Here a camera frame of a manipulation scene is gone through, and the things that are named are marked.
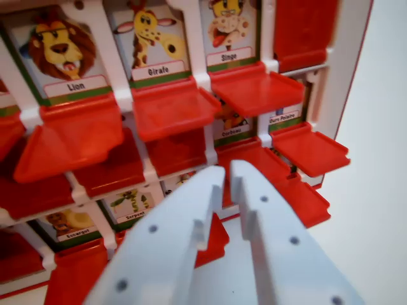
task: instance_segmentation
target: character card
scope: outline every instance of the character card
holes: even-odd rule
[[[171,177],[164,181],[161,181],[161,187],[163,189],[164,196],[168,196],[169,194],[174,192],[178,187],[183,185],[186,181],[188,181],[196,173],[197,173],[196,171],[193,171],[190,173],[185,173],[183,175]]]
[[[87,213],[76,213],[70,209],[35,220],[34,229],[39,229],[41,236],[45,234],[45,240],[51,239],[59,250],[100,238]]]
[[[57,6],[1,17],[3,39],[41,105],[111,91],[92,34]]]
[[[132,87],[191,75],[180,11],[165,0],[108,0],[105,9]]]
[[[132,189],[108,196],[99,202],[117,231],[128,229],[155,206],[150,192]]]
[[[312,91],[312,83],[307,81],[306,76],[306,74],[300,74],[291,77],[305,86],[304,100],[299,104],[270,112],[270,124],[268,126],[269,132],[287,128],[305,120],[307,116],[308,102]]]
[[[260,1],[200,0],[208,71],[259,59]]]
[[[213,123],[215,147],[248,139],[256,135],[256,118],[244,118],[220,100],[222,109]]]

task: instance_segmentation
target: giraffe illustration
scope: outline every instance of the giraffe illustration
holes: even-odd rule
[[[120,24],[113,31],[114,34],[123,34],[134,30],[132,69],[148,65],[148,48],[156,43],[161,44],[166,54],[176,60],[183,58],[186,52],[185,41],[181,37],[157,28],[169,27],[177,22],[172,18],[157,19],[153,11],[145,9],[146,3],[147,0],[141,0],[139,5],[128,2],[134,12],[133,20]]]

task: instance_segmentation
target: white plastic piece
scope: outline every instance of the white plastic piece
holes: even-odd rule
[[[64,175],[72,187],[71,196],[72,196],[72,199],[75,201],[75,203],[78,205],[81,205],[81,204],[84,204],[84,203],[90,201],[90,198],[89,198],[88,194],[86,193],[86,189],[81,184],[79,184],[74,173],[66,172],[66,173],[64,173]]]
[[[208,165],[217,164],[217,153],[214,147],[214,132],[211,125],[203,128],[203,135],[205,137],[205,156]]]
[[[299,168],[297,168],[297,173],[300,175],[301,181],[308,183],[310,186],[316,186],[317,184],[320,184],[324,178],[323,175],[310,177]]]
[[[0,295],[43,283],[48,281],[50,277],[51,270],[44,270],[23,278],[18,278],[14,281],[8,281],[7,283],[0,285]]]
[[[313,84],[307,111],[307,122],[309,122],[312,127],[318,122],[319,106],[321,105],[321,90],[325,74],[325,70],[315,70],[308,72],[306,76],[307,81]]]
[[[0,38],[0,56],[0,77],[21,110],[20,120],[25,129],[32,132],[36,125],[43,124],[43,120],[39,116],[39,105],[2,38]]]
[[[103,237],[103,244],[107,250],[107,258],[111,259],[114,250],[117,248],[116,235],[96,201],[90,201],[86,205],[80,205],[71,210],[75,213],[87,213],[89,215]]]
[[[23,236],[24,239],[34,249],[36,249],[36,251],[43,258],[43,267],[46,270],[52,271],[57,267],[55,260],[54,260],[55,253],[26,222],[15,225],[14,231],[16,231],[21,236]]]
[[[279,62],[274,59],[273,42],[275,26],[275,0],[261,2],[260,60],[266,72],[278,72]]]
[[[184,24],[191,72],[198,87],[212,92],[210,77],[207,73],[204,40],[202,39],[202,22],[198,0],[167,0],[167,3],[184,14]]]
[[[207,248],[212,212],[222,205],[223,183],[224,168],[210,166],[137,222],[85,304],[186,304],[197,250]]]
[[[148,156],[147,147],[145,143],[139,138],[139,135],[137,133],[137,127],[135,125],[133,113],[126,112],[123,113],[123,116],[125,118],[123,125],[125,125],[132,131],[135,145],[137,146],[137,150],[139,151],[140,159],[142,161],[144,180],[147,183],[158,181],[158,175]]]
[[[89,26],[92,36],[95,38],[95,44],[106,70],[109,84],[113,89],[116,103],[122,112],[132,111],[132,92],[128,85],[103,3],[101,0],[87,0],[83,3],[82,10],[75,7],[74,1],[61,3],[60,7],[69,18]]]
[[[257,136],[260,138],[262,147],[272,146],[272,136],[268,133],[270,124],[270,113],[260,114],[257,120]]]
[[[259,304],[364,304],[271,183],[246,161],[230,168]]]

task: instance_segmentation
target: name label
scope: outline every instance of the name label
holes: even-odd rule
[[[166,62],[164,64],[149,65],[147,67],[137,68],[132,70],[133,80],[156,78],[168,74],[178,73],[185,71],[184,62],[176,60],[173,62]]]
[[[235,128],[230,128],[227,130],[216,130],[214,132],[214,140],[227,138],[230,137],[231,135],[237,135],[238,133],[242,132],[248,132],[251,129],[251,121],[249,121],[249,119],[246,120],[248,122],[248,124],[246,125],[237,126]]]
[[[289,112],[289,113],[284,113],[280,114],[278,116],[272,116],[269,120],[270,125],[281,123],[284,121],[288,121],[289,119],[295,119],[300,116],[300,112],[298,110]]]
[[[236,50],[209,54],[206,57],[206,62],[207,65],[218,65],[235,60],[250,58],[252,56],[252,48],[250,46],[246,46],[245,48],[239,48]]]
[[[147,215],[150,210],[151,210],[151,208],[147,208],[147,209],[145,209],[143,211],[128,214],[128,215],[123,216],[123,217],[118,217],[117,218],[117,223],[121,224],[122,222],[126,222],[126,221],[129,221],[129,220],[133,220],[133,219],[143,217],[143,216]]]
[[[78,230],[78,231],[75,231],[75,232],[72,232],[72,233],[68,233],[68,234],[65,234],[65,235],[58,236],[58,241],[71,240],[72,238],[75,238],[75,237],[78,237],[78,236],[81,236],[81,235],[86,235],[86,234],[96,232],[96,231],[97,231],[96,226],[88,227],[86,229],[82,229],[82,230]]]
[[[44,91],[47,97],[58,97],[60,95],[67,95],[106,86],[107,81],[104,76],[96,75],[74,81],[63,81],[60,83],[45,85]]]

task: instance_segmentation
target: monkey tongue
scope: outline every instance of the monkey tongue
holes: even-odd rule
[[[215,29],[214,40],[212,42],[212,45],[214,46],[214,48],[217,48],[218,46],[220,46],[223,43],[223,41],[226,39],[226,37],[228,37],[228,33],[224,33],[218,29]]]

